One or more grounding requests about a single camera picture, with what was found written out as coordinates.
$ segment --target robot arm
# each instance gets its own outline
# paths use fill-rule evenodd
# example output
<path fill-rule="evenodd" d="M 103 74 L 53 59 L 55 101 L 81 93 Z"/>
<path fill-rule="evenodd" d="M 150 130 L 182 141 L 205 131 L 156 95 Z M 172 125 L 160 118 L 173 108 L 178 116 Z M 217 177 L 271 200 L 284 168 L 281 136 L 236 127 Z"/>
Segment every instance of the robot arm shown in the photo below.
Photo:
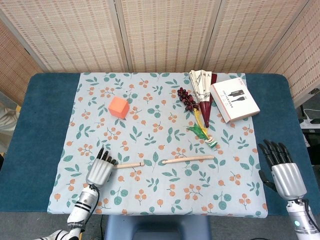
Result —
<path fill-rule="evenodd" d="M 264 140 L 264 143 L 266 147 L 262 144 L 258 145 L 271 170 L 274 183 L 259 170 L 262 182 L 287 200 L 286 210 L 298 239 L 320 240 L 320 230 L 309 207 L 309 201 L 303 199 L 307 189 L 298 166 L 293 162 L 285 145 L 270 143 L 267 140 Z"/>
<path fill-rule="evenodd" d="M 108 157 L 108 151 L 105 151 L 104 154 L 103 151 L 104 149 L 101 148 L 94 160 L 86 176 L 88 186 L 82 190 L 78 201 L 75 203 L 67 219 L 67 226 L 70 232 L 58 230 L 50 236 L 35 240 L 79 240 L 80 233 L 86 230 L 86 224 L 97 207 L 100 197 L 99 189 L 109 179 L 114 165 L 117 163 L 115 159 L 112 160 L 111 156 Z"/>

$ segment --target cable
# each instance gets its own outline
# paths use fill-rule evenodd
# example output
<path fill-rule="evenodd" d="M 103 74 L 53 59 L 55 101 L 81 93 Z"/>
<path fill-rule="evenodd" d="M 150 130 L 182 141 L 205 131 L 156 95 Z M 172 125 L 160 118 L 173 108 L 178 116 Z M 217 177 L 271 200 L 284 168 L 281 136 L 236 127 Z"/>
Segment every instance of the cable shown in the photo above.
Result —
<path fill-rule="evenodd" d="M 101 215 L 101 221 L 100 221 L 101 240 L 104 239 L 104 236 L 103 236 L 103 234 L 102 234 L 102 218 L 103 218 L 103 217 L 104 217 L 104 216 Z"/>
<path fill-rule="evenodd" d="M 320 229 L 319 227 L 317 226 L 317 224 L 315 223 L 315 221 L 312 219 L 312 217 L 310 216 L 310 213 L 309 213 L 309 199 L 302 199 L 302 202 L 304 203 L 304 209 L 305 209 L 305 212 L 309 218 L 309 220 L 312 222 L 312 224 L 314 225 L 314 227 L 318 230 L 318 232 L 320 233 Z"/>
<path fill-rule="evenodd" d="M 310 108 L 306 108 L 306 109 L 303 109 L 303 112 L 306 116 L 306 119 L 310 120 L 310 118 L 308 117 L 308 115 L 306 114 L 306 110 L 310 110 L 310 111 L 315 111 L 315 112 L 320 112 L 320 110 L 315 110 L 315 109 L 310 109 Z"/>
<path fill-rule="evenodd" d="M 100 192 L 99 192 L 99 189 L 98 189 L 95 185 L 93 185 L 93 184 L 92 184 L 92 185 L 90 185 L 90 187 L 97 191 L 97 193 L 98 193 L 98 198 L 96 199 L 96 203 L 95 203 L 94 208 L 93 208 L 93 209 L 92 209 L 92 211 L 90 212 L 90 214 L 89 214 L 88 218 L 85 220 L 85 223 L 84 223 L 85 225 L 86 225 L 86 224 L 87 224 L 87 222 L 89 221 L 89 219 L 90 219 L 91 215 L 94 213 L 94 211 L 95 211 L 95 209 L 96 209 L 96 207 L 97 207 L 97 205 L 98 205 L 99 198 L 100 198 Z"/>

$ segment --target white cable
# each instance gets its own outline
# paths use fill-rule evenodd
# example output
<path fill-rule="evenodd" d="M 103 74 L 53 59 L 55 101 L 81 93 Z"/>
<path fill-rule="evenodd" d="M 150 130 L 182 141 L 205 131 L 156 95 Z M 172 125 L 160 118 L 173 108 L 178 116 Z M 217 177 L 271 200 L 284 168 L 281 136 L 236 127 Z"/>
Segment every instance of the white cable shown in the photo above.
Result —
<path fill-rule="evenodd" d="M 320 110 L 315 110 L 315 109 L 309 109 L 309 108 L 306 108 L 306 109 L 303 109 L 303 112 L 304 114 L 306 115 L 306 119 L 308 119 L 310 121 L 310 118 L 308 117 L 308 115 L 306 114 L 306 110 L 310 110 L 310 111 L 315 111 L 315 112 L 320 112 Z"/>

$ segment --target woven screen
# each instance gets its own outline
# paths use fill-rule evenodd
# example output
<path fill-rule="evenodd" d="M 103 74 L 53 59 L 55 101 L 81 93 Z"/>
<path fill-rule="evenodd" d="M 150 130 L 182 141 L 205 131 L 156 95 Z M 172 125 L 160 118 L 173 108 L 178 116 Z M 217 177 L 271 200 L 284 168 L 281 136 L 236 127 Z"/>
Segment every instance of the woven screen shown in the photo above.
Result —
<path fill-rule="evenodd" d="M 0 0 L 50 72 L 123 72 L 106 0 Z"/>
<path fill-rule="evenodd" d="M 281 38 L 306 0 L 229 0 L 203 68 L 252 73 Z"/>
<path fill-rule="evenodd" d="M 284 41 L 272 55 L 264 73 L 284 75 L 293 101 L 320 83 L 320 2 L 312 0 Z"/>
<path fill-rule="evenodd" d="M 41 68 L 0 21 L 0 91 L 21 105 L 28 82 Z"/>
<path fill-rule="evenodd" d="M 200 54 L 219 3 L 219 0 L 122 0 L 133 70 L 188 72 L 201 67 Z"/>

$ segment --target blue chair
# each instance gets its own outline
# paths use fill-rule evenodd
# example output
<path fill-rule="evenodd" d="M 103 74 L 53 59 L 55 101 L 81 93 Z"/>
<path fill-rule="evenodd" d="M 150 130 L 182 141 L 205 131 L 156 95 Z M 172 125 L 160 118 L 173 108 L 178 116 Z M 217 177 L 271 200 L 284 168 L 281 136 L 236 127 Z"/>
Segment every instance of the blue chair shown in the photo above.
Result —
<path fill-rule="evenodd" d="M 110 215 L 104 240 L 211 240 L 208 216 Z"/>

